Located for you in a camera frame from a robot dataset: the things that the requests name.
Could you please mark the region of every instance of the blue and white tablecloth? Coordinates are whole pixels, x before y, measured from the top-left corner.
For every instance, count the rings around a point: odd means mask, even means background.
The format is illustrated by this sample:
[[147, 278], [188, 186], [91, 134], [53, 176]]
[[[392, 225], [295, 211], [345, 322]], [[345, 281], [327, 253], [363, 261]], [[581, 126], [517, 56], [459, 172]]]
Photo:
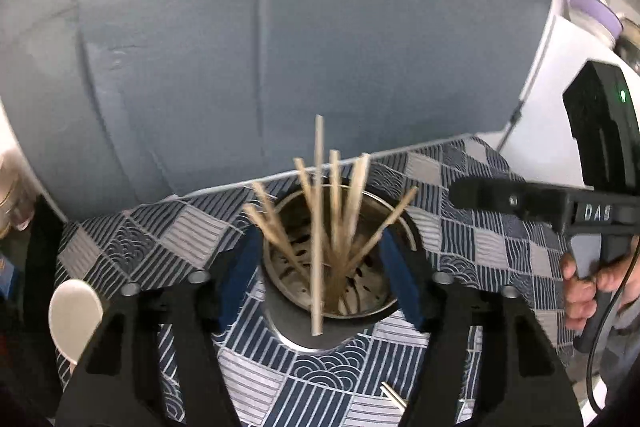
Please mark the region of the blue and white tablecloth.
[[[343, 167], [349, 176], [351, 166]], [[549, 227], [513, 216], [453, 208], [449, 185], [466, 175], [513, 177], [506, 161], [476, 137], [430, 143], [379, 156], [368, 182], [399, 198], [409, 187], [418, 195], [408, 211], [436, 269], [466, 284], [499, 291], [516, 286], [557, 348], [563, 362], [573, 355], [572, 333], [564, 327], [561, 252], [566, 249]], [[266, 185], [276, 196], [297, 183], [283, 175]], [[249, 225], [241, 206], [254, 198], [247, 187], [165, 201], [110, 216], [66, 225], [60, 244], [56, 285], [84, 279], [105, 298], [124, 283], [144, 289], [171, 285], [206, 268], [220, 251], [232, 248]], [[243, 425], [265, 427], [396, 425], [400, 413], [380, 392], [387, 381], [408, 397], [428, 346], [401, 312], [337, 347], [308, 355], [284, 346], [262, 317], [264, 292], [256, 274], [238, 319], [214, 337], [218, 361]], [[168, 416], [185, 422], [169, 325], [158, 343], [161, 381]], [[481, 328], [469, 331], [458, 421], [469, 418], [476, 395]], [[64, 384], [68, 362], [59, 355]]]

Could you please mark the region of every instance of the screw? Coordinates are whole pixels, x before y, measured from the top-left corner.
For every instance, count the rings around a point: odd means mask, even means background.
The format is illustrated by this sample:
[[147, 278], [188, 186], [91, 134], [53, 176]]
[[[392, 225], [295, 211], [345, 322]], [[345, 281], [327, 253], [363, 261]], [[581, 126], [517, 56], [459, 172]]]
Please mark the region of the screw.
[[133, 295], [138, 295], [140, 293], [140, 284], [137, 282], [128, 282], [122, 288], [120, 288], [120, 293], [125, 297], [132, 297]]
[[200, 284], [203, 282], [207, 282], [209, 279], [211, 279], [209, 272], [204, 270], [198, 270], [197, 272], [190, 273], [187, 277], [187, 280], [191, 284]]
[[508, 299], [517, 299], [520, 295], [520, 292], [518, 292], [517, 288], [510, 285], [503, 286], [500, 293], [502, 293], [502, 295], [504, 297], [507, 297]]
[[453, 282], [453, 276], [449, 273], [436, 272], [433, 274], [433, 282], [437, 284], [451, 284]]

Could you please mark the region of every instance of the wire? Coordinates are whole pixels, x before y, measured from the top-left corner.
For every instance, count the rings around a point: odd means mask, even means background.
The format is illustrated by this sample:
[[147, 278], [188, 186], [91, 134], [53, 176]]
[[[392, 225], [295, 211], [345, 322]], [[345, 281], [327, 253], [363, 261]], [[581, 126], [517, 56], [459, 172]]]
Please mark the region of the wire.
[[638, 241], [638, 245], [636, 246], [636, 251], [634, 252], [633, 258], [631, 259], [631, 264], [629, 265], [629, 268], [626, 269], [625, 276], [622, 279], [622, 283], [620, 283], [620, 288], [618, 288], [615, 295], [613, 295], [613, 298], [609, 302], [609, 305], [607, 306], [607, 309], [605, 310], [604, 315], [602, 316], [600, 323], [598, 324], [598, 329], [596, 330], [596, 335], [595, 335], [595, 338], [593, 339], [593, 344], [591, 345], [591, 349], [589, 350], [589, 358], [587, 359], [587, 375], [586, 375], [587, 398], [589, 399], [589, 405], [591, 405], [591, 408], [596, 414], [600, 414], [602, 412], [602, 409], [596, 403], [596, 399], [593, 397], [593, 375], [592, 375], [593, 357], [596, 352], [596, 347], [598, 346], [598, 340], [600, 339], [600, 335], [602, 334], [602, 330], [604, 329], [604, 324], [607, 322], [609, 315], [611, 314], [613, 309], [616, 307], [616, 304], [620, 300], [620, 297], [622, 296], [622, 292], [625, 290], [626, 282], [629, 280], [629, 277], [631, 277], [631, 272], [633, 272], [634, 268], [636, 267], [636, 262], [638, 261], [638, 257], [640, 257], [640, 241]]

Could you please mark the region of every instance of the wooden chopstick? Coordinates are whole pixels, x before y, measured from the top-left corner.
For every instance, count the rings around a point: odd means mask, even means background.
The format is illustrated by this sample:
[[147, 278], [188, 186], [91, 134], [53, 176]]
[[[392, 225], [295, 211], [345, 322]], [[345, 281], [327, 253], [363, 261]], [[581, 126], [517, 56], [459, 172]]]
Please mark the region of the wooden chopstick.
[[[342, 239], [342, 197], [340, 194], [340, 152], [331, 149], [329, 151], [329, 163], [331, 165], [330, 181], [331, 181], [331, 249], [334, 252], [341, 252]], [[342, 256], [337, 256], [340, 263]]]
[[380, 241], [380, 239], [382, 239], [382, 233], [385, 231], [386, 227], [389, 227], [396, 222], [396, 219], [400, 217], [400, 214], [402, 214], [405, 208], [409, 205], [409, 203], [413, 201], [417, 192], [418, 192], [418, 187], [411, 187], [409, 192], [407, 192], [402, 197], [402, 199], [400, 200], [400, 203], [396, 205], [396, 207], [393, 209], [391, 214], [389, 214], [386, 217], [386, 219], [382, 222], [382, 225], [380, 225], [378, 229], [373, 233], [373, 235], [365, 243], [364, 247], [362, 247], [362, 250], [357, 252], [353, 256], [353, 259], [349, 261], [349, 264], [347, 265], [347, 268], [345, 270], [346, 276], [349, 276], [351, 272], [353, 272], [358, 267], [358, 264], [362, 262], [362, 260], [367, 256], [367, 254], [371, 251], [371, 249], [375, 247], [375, 245], [378, 243], [378, 241]]
[[362, 204], [362, 192], [367, 182], [369, 173], [369, 162], [371, 156], [364, 153], [356, 161], [349, 183], [349, 194], [344, 209], [344, 238], [342, 243], [342, 254], [348, 256], [351, 250], [353, 236], [356, 233], [358, 218], [360, 217], [360, 206]]
[[273, 203], [271, 202], [271, 198], [267, 194], [267, 191], [264, 190], [264, 187], [260, 182], [254, 182], [252, 186], [254, 187], [254, 191], [257, 194], [260, 203], [262, 203], [262, 206], [264, 207], [265, 213], [267, 214], [267, 222], [271, 225], [271, 227], [273, 227], [273, 230], [275, 231], [278, 238], [283, 243], [287, 243], [290, 246], [289, 236], [284, 229], [284, 225], [280, 220], [280, 216], [276, 212], [276, 209], [273, 207]]
[[367, 256], [367, 254], [371, 251], [373, 247], [382, 239], [382, 233], [385, 231], [386, 227], [394, 224], [396, 219], [400, 217], [400, 214], [404, 212], [404, 209], [411, 203], [411, 201], [415, 198], [415, 194], [418, 191], [417, 187], [411, 187], [409, 192], [407, 192], [398, 205], [391, 211], [391, 213], [386, 217], [386, 219], [382, 222], [382, 224], [378, 227], [378, 229], [373, 233], [373, 235], [369, 238], [369, 240], [364, 244], [362, 249], [359, 252], [356, 252], [353, 258], [348, 261], [346, 267], [343, 270], [336, 270], [335, 274], [332, 275], [331, 282], [327, 287], [327, 305], [332, 307], [337, 305], [338, 299], [344, 293], [344, 285], [346, 278], [353, 273], [353, 271], [358, 267], [358, 265], [362, 262], [362, 260]]
[[242, 209], [245, 211], [246, 215], [249, 216], [249, 219], [252, 220], [254, 225], [262, 230], [262, 233], [264, 234], [264, 237], [267, 238], [267, 241], [277, 247], [284, 254], [287, 260], [291, 263], [291, 266], [293, 266], [293, 268], [300, 274], [303, 282], [305, 282], [305, 284], [309, 286], [309, 274], [296, 258], [296, 254], [293, 251], [293, 248], [289, 241], [287, 241], [286, 245], [282, 243], [282, 241], [278, 237], [278, 234], [271, 228], [271, 226], [264, 219], [264, 216], [258, 211], [258, 208], [254, 204], [245, 203], [242, 206]]
[[406, 400], [402, 399], [402, 397], [396, 393], [393, 387], [391, 387], [388, 383], [382, 382], [380, 384], [380, 390], [386, 394], [389, 400], [391, 400], [399, 410], [404, 412], [406, 409]]
[[322, 162], [324, 159], [324, 120], [316, 114], [316, 177], [311, 212], [311, 335], [322, 335], [324, 267], [322, 266]]
[[[309, 212], [313, 212], [314, 208], [314, 196], [311, 188], [311, 183], [309, 183], [309, 176], [306, 174], [305, 161], [302, 158], [293, 158], [293, 163], [296, 166], [296, 170], [298, 171], [298, 178], [300, 179], [300, 186], [302, 187], [302, 193], [305, 195], [306, 206], [309, 208]], [[331, 241], [329, 240], [329, 236], [326, 233], [324, 227], [322, 227], [322, 244], [324, 245], [324, 251], [329, 254], [330, 262], [332, 266], [336, 262], [336, 252], [331, 246]]]

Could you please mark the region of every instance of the finger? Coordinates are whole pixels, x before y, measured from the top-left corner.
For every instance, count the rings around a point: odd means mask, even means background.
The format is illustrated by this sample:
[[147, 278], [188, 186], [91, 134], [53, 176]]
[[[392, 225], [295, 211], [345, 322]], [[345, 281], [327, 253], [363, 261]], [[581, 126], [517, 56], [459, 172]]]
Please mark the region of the finger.
[[565, 280], [571, 279], [574, 276], [576, 269], [574, 256], [566, 252], [562, 254], [560, 258], [560, 271], [562, 272], [562, 278]]
[[586, 325], [587, 319], [570, 319], [567, 317], [564, 320], [564, 326], [568, 330], [582, 331]]
[[[620, 288], [622, 284], [622, 280], [626, 275], [626, 271], [631, 264], [631, 260], [633, 259], [633, 252], [638, 245], [638, 236], [634, 236], [630, 245], [630, 252], [624, 258], [618, 261], [612, 266], [607, 266], [600, 270], [596, 275], [596, 283], [598, 284], [598, 290], [604, 292], [612, 292]], [[627, 285], [634, 285], [635, 283], [640, 283], [640, 264], [636, 264], [633, 273], [629, 277]]]
[[564, 306], [564, 312], [570, 319], [588, 319], [596, 312], [596, 301], [568, 302]]
[[[626, 271], [631, 264], [631, 258], [625, 257], [621, 261], [603, 268], [596, 275], [596, 283], [598, 284], [598, 290], [603, 292], [612, 292], [620, 288], [620, 284], [625, 277]], [[634, 280], [638, 279], [640, 273], [636, 273]]]
[[596, 285], [587, 279], [573, 277], [564, 281], [564, 300], [566, 302], [587, 302], [596, 295]]

